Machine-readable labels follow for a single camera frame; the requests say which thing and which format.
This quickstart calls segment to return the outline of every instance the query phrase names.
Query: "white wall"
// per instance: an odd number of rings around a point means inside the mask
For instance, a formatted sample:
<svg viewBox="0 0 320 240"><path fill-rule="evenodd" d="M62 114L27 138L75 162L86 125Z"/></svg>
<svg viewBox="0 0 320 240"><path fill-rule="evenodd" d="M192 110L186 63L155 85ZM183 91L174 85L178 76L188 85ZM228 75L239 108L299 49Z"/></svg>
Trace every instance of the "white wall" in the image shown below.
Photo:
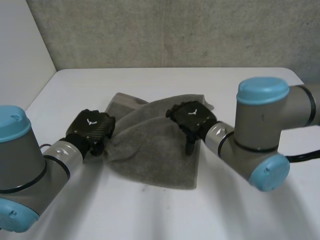
<svg viewBox="0 0 320 240"><path fill-rule="evenodd" d="M0 0L0 105L26 109L56 69L25 0Z"/></svg>

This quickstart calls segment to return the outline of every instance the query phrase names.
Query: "light blue joint cap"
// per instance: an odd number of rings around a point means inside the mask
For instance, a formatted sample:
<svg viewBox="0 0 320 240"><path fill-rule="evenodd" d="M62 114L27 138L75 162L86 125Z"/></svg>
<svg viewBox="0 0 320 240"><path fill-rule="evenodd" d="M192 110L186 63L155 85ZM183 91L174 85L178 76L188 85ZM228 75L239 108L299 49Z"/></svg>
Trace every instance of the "light blue joint cap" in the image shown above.
<svg viewBox="0 0 320 240"><path fill-rule="evenodd" d="M18 106L0 105L0 143L22 137L31 129L30 120Z"/></svg>
<svg viewBox="0 0 320 240"><path fill-rule="evenodd" d="M0 198L0 229L24 233L38 219L39 215L30 208L15 201Z"/></svg>
<svg viewBox="0 0 320 240"><path fill-rule="evenodd" d="M279 187L290 171L290 162L277 153L260 163L250 175L249 183L262 192L269 192Z"/></svg>
<svg viewBox="0 0 320 240"><path fill-rule="evenodd" d="M236 100L245 105L271 104L285 98L289 90L281 78L252 77L239 84Z"/></svg>

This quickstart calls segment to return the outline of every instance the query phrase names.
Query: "black cable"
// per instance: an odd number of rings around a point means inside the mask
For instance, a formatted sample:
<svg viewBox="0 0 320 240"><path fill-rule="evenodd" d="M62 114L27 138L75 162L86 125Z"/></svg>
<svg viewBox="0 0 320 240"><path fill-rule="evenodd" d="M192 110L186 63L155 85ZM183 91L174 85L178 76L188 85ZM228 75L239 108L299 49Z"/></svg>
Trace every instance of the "black cable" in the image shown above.
<svg viewBox="0 0 320 240"><path fill-rule="evenodd" d="M290 163L300 163L305 162L312 159L319 159L320 158L320 150L311 151L308 153L294 155L294 156L285 156Z"/></svg>
<svg viewBox="0 0 320 240"><path fill-rule="evenodd" d="M51 147L51 144L42 144L39 146L40 149L42 149L43 147Z"/></svg>

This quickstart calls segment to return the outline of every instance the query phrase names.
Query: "white table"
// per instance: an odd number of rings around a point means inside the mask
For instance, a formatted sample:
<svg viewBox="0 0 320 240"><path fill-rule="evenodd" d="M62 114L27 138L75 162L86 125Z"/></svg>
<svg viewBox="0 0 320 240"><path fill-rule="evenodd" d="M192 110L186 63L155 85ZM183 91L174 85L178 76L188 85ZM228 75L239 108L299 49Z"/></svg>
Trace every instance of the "white table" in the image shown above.
<svg viewBox="0 0 320 240"><path fill-rule="evenodd" d="M147 101L204 94L219 120L235 122L238 84L285 68L68 69L57 72L27 110L39 144L61 138L83 109L104 111L122 92ZM320 129L284 131L279 151L320 148ZM202 144L197 188L173 190L123 179L103 162L83 165L26 233L1 240L316 240L320 239L320 161L291 165L280 188L251 187Z"/></svg>

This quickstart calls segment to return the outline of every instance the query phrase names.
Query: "gray wall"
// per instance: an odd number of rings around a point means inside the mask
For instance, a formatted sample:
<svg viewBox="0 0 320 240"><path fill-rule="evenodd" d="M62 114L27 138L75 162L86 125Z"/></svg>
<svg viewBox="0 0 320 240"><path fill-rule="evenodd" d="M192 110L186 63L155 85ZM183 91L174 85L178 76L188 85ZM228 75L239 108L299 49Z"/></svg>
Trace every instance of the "gray wall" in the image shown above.
<svg viewBox="0 0 320 240"><path fill-rule="evenodd" d="M320 80L320 0L27 0L57 70L286 67Z"/></svg>

